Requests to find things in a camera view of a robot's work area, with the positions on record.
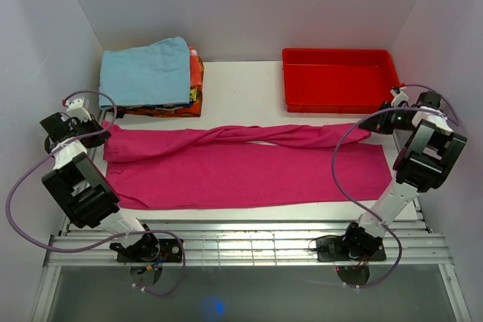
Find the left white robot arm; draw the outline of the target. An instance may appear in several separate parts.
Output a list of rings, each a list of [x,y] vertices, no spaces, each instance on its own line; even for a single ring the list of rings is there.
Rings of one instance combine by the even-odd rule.
[[[88,150],[103,145],[111,134],[91,115],[85,118],[57,112],[40,121],[47,132],[45,150],[54,154],[54,168],[42,177],[44,187],[78,228],[110,233],[111,250],[133,262],[159,259],[161,247],[147,225],[126,216],[119,198],[88,157]]]

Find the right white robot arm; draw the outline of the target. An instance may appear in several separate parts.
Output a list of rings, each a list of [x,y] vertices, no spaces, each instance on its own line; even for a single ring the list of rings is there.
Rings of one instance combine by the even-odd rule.
[[[347,227],[340,248],[349,259],[368,260],[380,252],[389,225],[409,202],[441,187],[467,143],[441,110],[440,94],[422,92],[412,106],[404,86],[393,87],[391,94],[392,101],[384,102],[358,128],[385,135],[405,130],[411,135],[392,166],[395,175],[386,190]]]

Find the pink trousers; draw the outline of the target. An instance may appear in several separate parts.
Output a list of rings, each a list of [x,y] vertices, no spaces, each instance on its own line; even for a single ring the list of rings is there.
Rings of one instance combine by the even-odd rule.
[[[125,130],[104,146],[123,207],[182,210],[375,200],[392,174],[370,133],[349,124]]]

